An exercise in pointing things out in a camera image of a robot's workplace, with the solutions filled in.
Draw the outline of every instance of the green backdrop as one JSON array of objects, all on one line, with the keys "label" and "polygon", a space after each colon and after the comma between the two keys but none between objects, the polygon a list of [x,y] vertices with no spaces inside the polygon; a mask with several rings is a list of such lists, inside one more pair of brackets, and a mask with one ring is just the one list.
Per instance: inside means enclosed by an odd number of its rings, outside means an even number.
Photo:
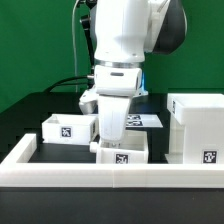
[{"label": "green backdrop", "polygon": [[[74,74],[71,16],[75,0],[0,0],[0,111]],[[183,0],[188,33],[168,56],[147,55],[150,92],[224,92],[224,1]],[[77,11],[86,14],[87,8]],[[78,73],[89,72],[76,25]]]}]

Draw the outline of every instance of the black cable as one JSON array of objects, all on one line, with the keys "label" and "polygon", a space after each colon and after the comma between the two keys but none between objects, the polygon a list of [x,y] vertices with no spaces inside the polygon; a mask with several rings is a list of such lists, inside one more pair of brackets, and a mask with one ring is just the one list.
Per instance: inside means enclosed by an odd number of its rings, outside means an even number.
[{"label": "black cable", "polygon": [[56,83],[54,83],[53,85],[49,86],[47,89],[45,89],[43,92],[45,93],[49,93],[51,92],[52,89],[54,89],[55,87],[59,86],[60,84],[64,83],[64,82],[69,82],[69,81],[73,81],[73,80],[79,80],[79,79],[87,79],[87,76],[77,76],[77,77],[70,77],[67,79],[62,79]]}]

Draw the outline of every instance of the white box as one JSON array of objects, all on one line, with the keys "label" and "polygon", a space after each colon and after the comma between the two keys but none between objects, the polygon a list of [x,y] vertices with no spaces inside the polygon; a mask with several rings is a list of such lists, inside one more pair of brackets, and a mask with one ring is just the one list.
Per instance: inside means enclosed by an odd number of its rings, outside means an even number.
[{"label": "white box", "polygon": [[96,163],[107,164],[140,164],[148,162],[147,133],[143,131],[125,131],[125,137],[119,148],[108,144],[93,142],[90,151],[95,152]]},{"label": "white box", "polygon": [[224,163],[224,96],[168,94],[169,163]]},{"label": "white box", "polygon": [[42,123],[44,143],[89,145],[98,135],[98,118],[53,114]]}]

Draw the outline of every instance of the large white box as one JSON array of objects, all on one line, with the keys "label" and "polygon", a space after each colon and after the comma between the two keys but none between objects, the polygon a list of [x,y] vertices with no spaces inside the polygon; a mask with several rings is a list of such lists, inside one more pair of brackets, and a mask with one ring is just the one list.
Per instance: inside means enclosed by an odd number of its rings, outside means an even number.
[{"label": "large white box", "polygon": [[42,123],[44,143],[89,145],[98,126],[97,116],[53,114]]},{"label": "large white box", "polygon": [[224,163],[224,96],[168,94],[169,163]]}]

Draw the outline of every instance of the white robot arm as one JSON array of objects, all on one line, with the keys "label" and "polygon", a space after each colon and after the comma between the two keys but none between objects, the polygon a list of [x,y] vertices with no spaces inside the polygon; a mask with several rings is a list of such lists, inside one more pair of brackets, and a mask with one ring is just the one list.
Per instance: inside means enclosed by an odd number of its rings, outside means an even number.
[{"label": "white robot arm", "polygon": [[[182,23],[176,25],[177,39],[172,36],[164,41],[165,19],[168,12],[173,17],[173,8],[182,12]],[[100,138],[111,147],[119,147],[131,100],[141,86],[144,52],[175,50],[184,40],[186,20],[179,0],[98,0],[95,10],[94,91]]]}]

